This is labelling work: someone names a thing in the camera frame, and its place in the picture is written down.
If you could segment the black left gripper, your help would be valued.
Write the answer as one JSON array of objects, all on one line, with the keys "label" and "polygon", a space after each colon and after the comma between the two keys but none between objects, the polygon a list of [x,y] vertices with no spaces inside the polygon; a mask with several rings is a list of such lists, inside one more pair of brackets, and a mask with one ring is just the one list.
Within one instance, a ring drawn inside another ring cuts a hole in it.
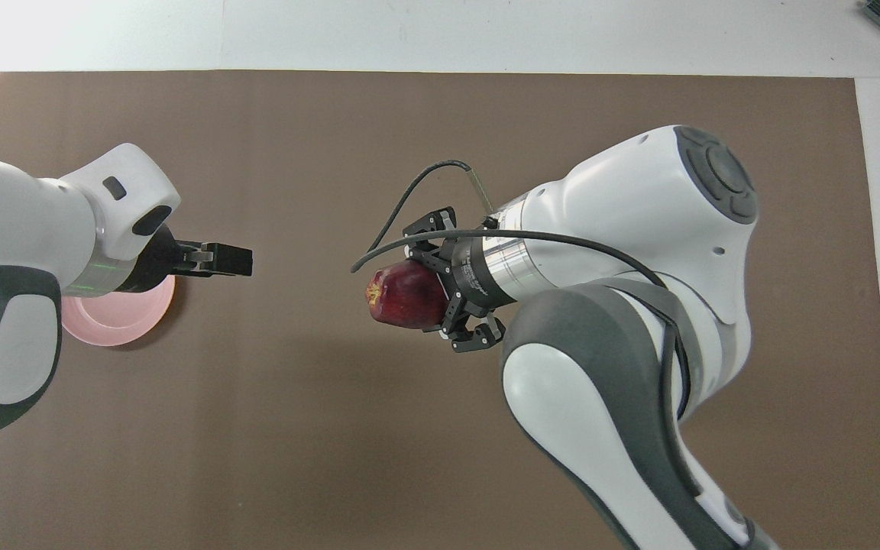
[{"label": "black left gripper", "polygon": [[146,293],[171,275],[185,277],[251,277],[254,252],[217,241],[178,241],[168,228],[158,228],[137,257],[119,293]]}]

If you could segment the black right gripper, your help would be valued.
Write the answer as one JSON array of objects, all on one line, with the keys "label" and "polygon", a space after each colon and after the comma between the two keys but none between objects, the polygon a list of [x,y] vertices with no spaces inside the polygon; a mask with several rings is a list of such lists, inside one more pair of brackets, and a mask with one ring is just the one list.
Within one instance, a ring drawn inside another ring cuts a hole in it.
[{"label": "black right gripper", "polygon": [[[405,237],[457,229],[451,206],[432,210],[406,226]],[[404,247],[407,260],[440,270],[441,281],[450,297],[440,333],[451,342],[455,353],[482,351],[503,340],[506,327],[493,311],[503,305],[503,290],[491,274],[485,257],[485,237],[446,237],[440,246],[429,239]]]}]

